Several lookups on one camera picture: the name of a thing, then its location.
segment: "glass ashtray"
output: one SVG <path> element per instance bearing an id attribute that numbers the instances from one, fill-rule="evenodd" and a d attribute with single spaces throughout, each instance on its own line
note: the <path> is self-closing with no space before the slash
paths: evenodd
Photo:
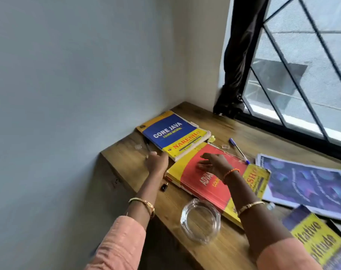
<path id="1" fill-rule="evenodd" d="M 182 210 L 181 227 L 191 240 L 206 244 L 221 229 L 221 215 L 208 201 L 193 199 Z"/>

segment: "wooden table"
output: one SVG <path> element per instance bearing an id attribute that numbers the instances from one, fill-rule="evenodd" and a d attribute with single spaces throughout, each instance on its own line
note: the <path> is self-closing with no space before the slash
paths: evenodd
<path id="1" fill-rule="evenodd" d="M 214 115 L 193 104 L 183 102 L 172 110 L 186 120 L 196 123 L 199 127 L 210 130 L 216 137 L 214 144 L 218 147 L 228 144 L 230 137 L 234 138 L 250 161 L 254 160 L 258 153 L 263 153 L 289 161 L 341 169 L 341 161 L 235 120 Z M 142 135 L 134 131 L 101 152 L 124 185 L 135 192 L 140 189 L 148 175 L 144 166 L 147 151 L 136 150 L 135 145 L 137 144 L 142 144 L 144 147 Z M 233 149 L 230 149 L 229 152 L 237 154 Z M 155 212 L 159 220 L 179 241 L 181 247 L 195 260 L 196 265 L 203 269 L 216 270 L 256 269 L 248 255 L 249 245 L 243 231 L 224 217 L 222 217 L 218 236 L 209 244 L 200 245 L 187 238 L 181 230 L 179 220 L 183 207 L 191 199 L 191 195 L 170 183 L 166 192 L 159 191 Z M 289 209 L 277 206 L 276 214 L 282 217 L 289 211 Z"/>

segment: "person's left hand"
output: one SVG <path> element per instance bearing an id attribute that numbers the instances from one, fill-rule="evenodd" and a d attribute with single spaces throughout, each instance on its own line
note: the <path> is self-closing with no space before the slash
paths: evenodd
<path id="1" fill-rule="evenodd" d="M 168 154 L 164 151 L 157 155 L 156 151 L 151 151 L 145 163 L 149 173 L 159 172 L 163 175 L 168 168 Z"/>

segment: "pink sleeve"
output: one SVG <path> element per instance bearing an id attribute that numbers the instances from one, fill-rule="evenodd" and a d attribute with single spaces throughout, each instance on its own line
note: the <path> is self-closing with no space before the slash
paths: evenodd
<path id="1" fill-rule="evenodd" d="M 320 264 L 295 238 L 278 241 L 268 246 L 257 259 L 257 266 L 259 270 L 322 270 Z"/>
<path id="2" fill-rule="evenodd" d="M 99 245 L 86 270 L 136 270 L 146 231 L 134 219 L 118 217 Z"/>

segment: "wooden desk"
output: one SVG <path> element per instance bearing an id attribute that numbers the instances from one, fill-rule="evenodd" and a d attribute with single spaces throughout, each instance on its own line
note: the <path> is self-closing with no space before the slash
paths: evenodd
<path id="1" fill-rule="evenodd" d="M 222 144 L 228 144 L 230 137 L 234 138 L 250 161 L 254 160 L 258 153 L 263 153 L 285 160 L 341 169 L 340 161 L 327 158 L 229 118 L 214 115 L 193 104 L 183 102 L 172 110 L 201 128 L 210 130 L 216 137 L 214 144 L 219 147 Z M 144 145 L 142 135 L 134 131 L 101 152 L 120 180 L 135 192 L 139 190 L 148 175 L 144 166 L 147 151 L 136 150 L 137 144 Z M 249 259 L 249 245 L 242 230 L 224 217 L 222 217 L 220 233 L 208 245 L 199 245 L 187 238 L 181 230 L 179 220 L 184 205 L 191 198 L 191 195 L 170 183 L 166 192 L 159 191 L 155 209 L 157 217 L 177 238 L 181 246 L 189 252 L 197 265 L 207 270 L 256 269 Z M 277 207 L 276 213 L 279 217 L 287 212 L 289 209 Z"/>

